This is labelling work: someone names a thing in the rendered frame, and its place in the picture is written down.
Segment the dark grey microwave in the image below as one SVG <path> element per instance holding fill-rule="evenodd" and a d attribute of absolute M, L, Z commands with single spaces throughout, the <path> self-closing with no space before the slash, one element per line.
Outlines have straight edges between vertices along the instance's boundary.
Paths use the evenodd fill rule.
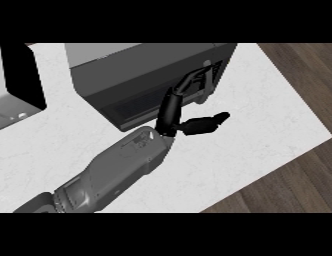
<path fill-rule="evenodd" d="M 176 76 L 211 66 L 185 93 L 186 105 L 201 104 L 214 93 L 238 45 L 235 43 L 139 43 L 65 45 L 74 82 L 86 82 L 83 93 L 96 91 L 96 78 L 108 80 L 105 87 L 161 70 Z"/>

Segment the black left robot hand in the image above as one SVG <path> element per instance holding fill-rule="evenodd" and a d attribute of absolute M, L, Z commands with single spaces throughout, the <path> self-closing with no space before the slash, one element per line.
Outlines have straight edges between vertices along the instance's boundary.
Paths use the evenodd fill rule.
<path fill-rule="evenodd" d="M 182 131 L 186 136 L 213 133 L 224 121 L 230 118 L 229 112 L 221 112 L 213 117 L 192 118 L 186 122 L 182 119 L 182 105 L 185 93 L 199 75 L 205 75 L 211 66 L 192 71 L 182 79 L 176 87 L 170 88 L 162 100 L 155 130 L 162 136 L 174 137 Z"/>

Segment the dark grey microwave door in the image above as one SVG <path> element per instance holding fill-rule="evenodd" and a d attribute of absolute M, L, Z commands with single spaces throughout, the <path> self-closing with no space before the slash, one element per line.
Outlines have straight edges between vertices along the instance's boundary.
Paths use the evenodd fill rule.
<path fill-rule="evenodd" d="M 96 91 L 81 92 L 86 82 L 74 82 L 77 93 L 100 112 L 117 129 L 127 132 L 158 118 L 164 97 L 183 82 L 188 74 L 171 76 L 161 70 L 105 87 L 108 80 L 96 78 Z"/>

